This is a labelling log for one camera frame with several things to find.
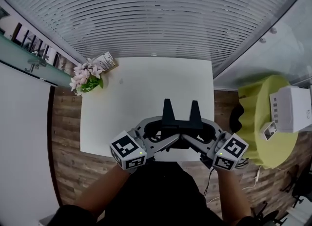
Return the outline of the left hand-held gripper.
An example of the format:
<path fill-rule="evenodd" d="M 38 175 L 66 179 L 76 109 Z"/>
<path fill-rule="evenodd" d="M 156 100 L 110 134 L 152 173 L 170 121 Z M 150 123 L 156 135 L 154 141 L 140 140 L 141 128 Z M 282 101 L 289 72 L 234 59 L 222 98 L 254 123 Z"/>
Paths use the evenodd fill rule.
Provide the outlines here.
<path fill-rule="evenodd" d="M 151 117 L 142 120 L 136 128 L 122 131 L 110 143 L 110 151 L 118 165 L 126 171 L 154 161 L 155 153 L 163 151 L 174 144 L 180 134 L 172 135 L 157 143 L 150 139 L 162 127 L 162 117 Z"/>

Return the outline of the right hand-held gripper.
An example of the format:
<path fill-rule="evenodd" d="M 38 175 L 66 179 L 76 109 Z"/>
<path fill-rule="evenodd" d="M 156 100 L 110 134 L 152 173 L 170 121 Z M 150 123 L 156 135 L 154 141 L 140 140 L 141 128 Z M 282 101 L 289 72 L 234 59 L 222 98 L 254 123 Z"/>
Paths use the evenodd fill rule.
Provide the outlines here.
<path fill-rule="evenodd" d="M 249 145 L 237 134 L 222 133 L 221 127 L 214 121 L 202 120 L 202 139 L 212 140 L 209 144 L 182 134 L 182 139 L 196 152 L 200 152 L 200 161 L 208 168 L 233 171 L 243 157 Z"/>

